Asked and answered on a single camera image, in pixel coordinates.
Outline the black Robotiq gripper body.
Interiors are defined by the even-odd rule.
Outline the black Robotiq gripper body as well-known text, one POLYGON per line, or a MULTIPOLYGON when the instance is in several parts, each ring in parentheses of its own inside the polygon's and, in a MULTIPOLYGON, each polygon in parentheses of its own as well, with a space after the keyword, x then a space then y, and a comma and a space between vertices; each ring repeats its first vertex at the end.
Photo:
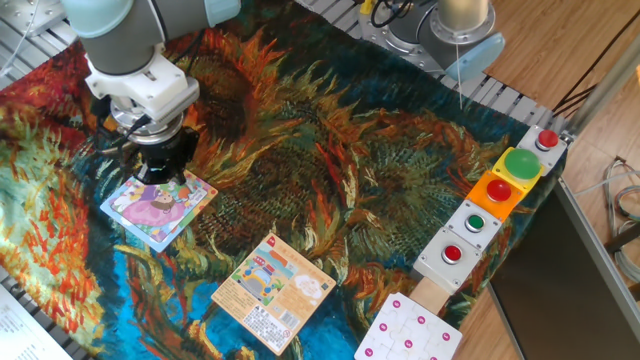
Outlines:
POLYGON ((145 165, 150 172, 181 171, 195 154, 199 133, 182 127, 177 134, 162 143, 137 145, 130 155, 133 166, 145 165))

